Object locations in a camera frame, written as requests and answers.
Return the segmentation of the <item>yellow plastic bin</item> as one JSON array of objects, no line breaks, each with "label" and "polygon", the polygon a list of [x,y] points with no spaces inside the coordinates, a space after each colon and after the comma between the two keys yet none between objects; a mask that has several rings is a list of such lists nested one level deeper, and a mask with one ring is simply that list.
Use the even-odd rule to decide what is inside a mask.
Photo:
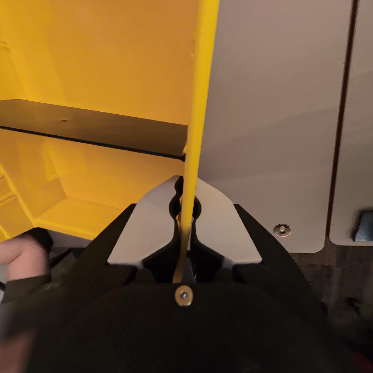
[{"label": "yellow plastic bin", "polygon": [[1,1],[1,243],[92,240],[184,173],[202,1]]}]

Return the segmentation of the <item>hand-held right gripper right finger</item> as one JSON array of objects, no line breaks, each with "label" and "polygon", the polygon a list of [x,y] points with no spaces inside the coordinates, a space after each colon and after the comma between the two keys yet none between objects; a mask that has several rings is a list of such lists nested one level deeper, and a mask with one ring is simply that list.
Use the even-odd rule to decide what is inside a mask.
[{"label": "hand-held right gripper right finger", "polygon": [[233,202],[201,179],[195,190],[190,259],[197,282],[212,282],[222,268],[262,262]]}]

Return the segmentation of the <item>person's dark clothing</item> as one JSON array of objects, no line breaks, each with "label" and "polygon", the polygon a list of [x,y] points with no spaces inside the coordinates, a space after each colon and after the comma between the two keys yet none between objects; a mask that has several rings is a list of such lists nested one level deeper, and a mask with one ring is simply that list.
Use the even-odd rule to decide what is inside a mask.
[{"label": "person's dark clothing", "polygon": [[8,281],[5,284],[1,305],[13,302],[31,304],[43,301],[50,283],[50,274]]}]

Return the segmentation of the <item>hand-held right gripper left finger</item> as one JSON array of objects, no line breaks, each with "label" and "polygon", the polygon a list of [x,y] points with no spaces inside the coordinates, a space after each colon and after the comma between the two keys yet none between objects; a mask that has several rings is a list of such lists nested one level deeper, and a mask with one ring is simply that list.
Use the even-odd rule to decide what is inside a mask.
[{"label": "hand-held right gripper left finger", "polygon": [[180,257],[177,216],[184,179],[175,175],[136,204],[109,258],[110,265],[148,269],[157,283],[171,283]]}]

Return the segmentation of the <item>person's left hand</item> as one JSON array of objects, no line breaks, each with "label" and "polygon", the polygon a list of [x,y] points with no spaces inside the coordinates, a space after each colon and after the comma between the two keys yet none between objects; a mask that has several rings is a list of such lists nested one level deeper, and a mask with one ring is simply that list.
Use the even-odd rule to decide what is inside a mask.
[{"label": "person's left hand", "polygon": [[48,256],[30,234],[21,234],[0,244],[0,264],[6,267],[6,282],[49,275]]}]

